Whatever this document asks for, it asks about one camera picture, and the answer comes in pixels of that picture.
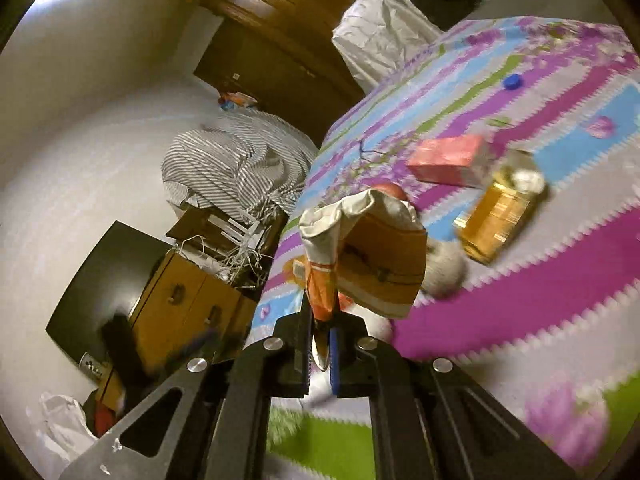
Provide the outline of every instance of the black and white striped fabric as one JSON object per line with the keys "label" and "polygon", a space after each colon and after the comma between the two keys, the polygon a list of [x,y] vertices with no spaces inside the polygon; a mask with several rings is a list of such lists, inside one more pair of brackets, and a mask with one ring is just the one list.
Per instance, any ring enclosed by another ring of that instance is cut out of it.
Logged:
{"label": "black and white striped fabric", "polygon": [[162,162],[169,202],[215,205],[238,221],[293,212],[318,149],[281,118],[258,110],[221,112],[213,124],[178,134]]}

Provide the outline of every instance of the wooden wardrobe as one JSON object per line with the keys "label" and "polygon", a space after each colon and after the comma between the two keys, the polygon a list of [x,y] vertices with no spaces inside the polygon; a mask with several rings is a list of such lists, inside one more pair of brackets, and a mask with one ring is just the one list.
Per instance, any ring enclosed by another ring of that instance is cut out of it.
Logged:
{"label": "wooden wardrobe", "polygon": [[364,95],[331,43],[354,1],[201,0],[226,19],[195,74],[220,91],[252,95],[320,145]]}

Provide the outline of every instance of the pink box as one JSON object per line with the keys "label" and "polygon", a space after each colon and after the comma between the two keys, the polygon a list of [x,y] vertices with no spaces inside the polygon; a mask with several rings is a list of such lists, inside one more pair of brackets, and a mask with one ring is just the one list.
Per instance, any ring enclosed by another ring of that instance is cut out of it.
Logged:
{"label": "pink box", "polygon": [[424,140],[406,166],[418,180],[482,187],[494,158],[480,135]]}

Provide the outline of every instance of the bed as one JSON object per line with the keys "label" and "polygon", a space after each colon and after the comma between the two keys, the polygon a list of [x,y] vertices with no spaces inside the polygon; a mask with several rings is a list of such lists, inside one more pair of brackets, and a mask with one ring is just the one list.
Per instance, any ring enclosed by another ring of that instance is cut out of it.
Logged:
{"label": "bed", "polygon": [[[516,91],[502,87],[511,73],[524,79]],[[640,412],[637,77],[638,56],[615,25],[457,24],[332,126],[283,230],[249,341],[299,309],[303,283],[292,266],[303,254],[303,210],[391,180],[430,237],[454,239],[453,219],[480,191],[418,182],[404,161],[423,138],[482,132],[498,156],[533,152],[551,198],[490,267],[469,263],[458,294],[418,295],[393,343],[409,358],[452,358],[517,416],[529,392],[561,376],[581,398],[603,393],[610,432],[597,471]],[[272,447],[265,475],[371,479],[372,453],[366,399],[334,399]]]}

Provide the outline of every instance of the white plastic bag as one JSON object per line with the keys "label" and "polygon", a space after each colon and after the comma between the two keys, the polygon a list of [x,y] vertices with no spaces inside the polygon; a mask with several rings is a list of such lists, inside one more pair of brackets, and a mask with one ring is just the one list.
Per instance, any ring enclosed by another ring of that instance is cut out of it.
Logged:
{"label": "white plastic bag", "polygon": [[40,396],[40,409],[40,420],[30,416],[38,443],[34,467],[44,480],[58,480],[64,468],[98,439],[86,426],[77,400],[45,392]]}
{"label": "white plastic bag", "polygon": [[441,34],[411,0],[356,0],[331,41],[368,94]]}

